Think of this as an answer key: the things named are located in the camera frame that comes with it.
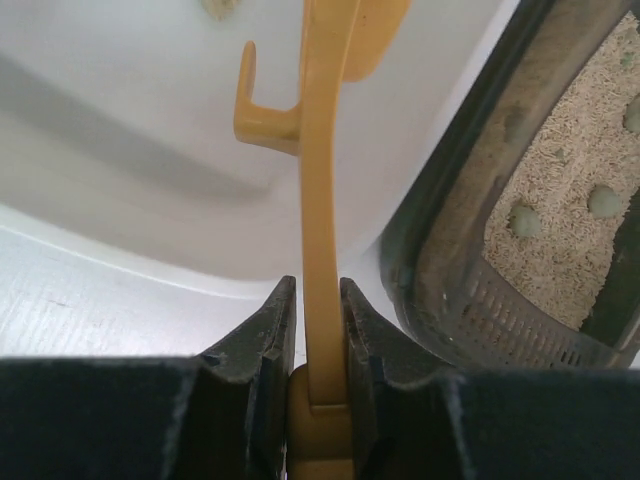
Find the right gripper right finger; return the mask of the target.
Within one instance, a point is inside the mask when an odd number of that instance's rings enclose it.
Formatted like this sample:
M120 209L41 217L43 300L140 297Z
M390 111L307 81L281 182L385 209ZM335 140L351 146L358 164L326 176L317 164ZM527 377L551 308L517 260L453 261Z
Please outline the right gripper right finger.
M359 479L635 479L635 370L462 369L340 282Z

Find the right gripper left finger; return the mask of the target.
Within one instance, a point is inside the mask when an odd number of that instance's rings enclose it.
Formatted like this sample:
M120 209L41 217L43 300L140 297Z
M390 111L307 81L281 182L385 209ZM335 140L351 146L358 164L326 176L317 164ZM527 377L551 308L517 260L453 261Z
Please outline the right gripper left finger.
M5 479L280 479L296 281L191 357L1 363Z

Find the dark brown litter box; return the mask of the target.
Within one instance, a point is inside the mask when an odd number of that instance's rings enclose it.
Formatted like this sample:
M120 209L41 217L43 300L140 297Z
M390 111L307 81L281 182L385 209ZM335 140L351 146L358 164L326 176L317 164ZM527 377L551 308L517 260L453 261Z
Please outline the dark brown litter box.
M639 5L522 1L382 240L404 330L461 366L639 355Z

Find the yellow litter scoop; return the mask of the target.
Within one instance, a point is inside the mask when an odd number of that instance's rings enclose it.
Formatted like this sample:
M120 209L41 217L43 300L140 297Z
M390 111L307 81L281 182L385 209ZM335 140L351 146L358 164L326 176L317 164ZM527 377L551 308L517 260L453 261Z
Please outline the yellow litter scoop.
M299 95L289 110L252 101L256 46L244 46L234 108L237 140L297 157L306 362L289 383L287 475L352 479L352 416L334 207L334 133L341 85L370 75L396 36L407 1L307 1Z

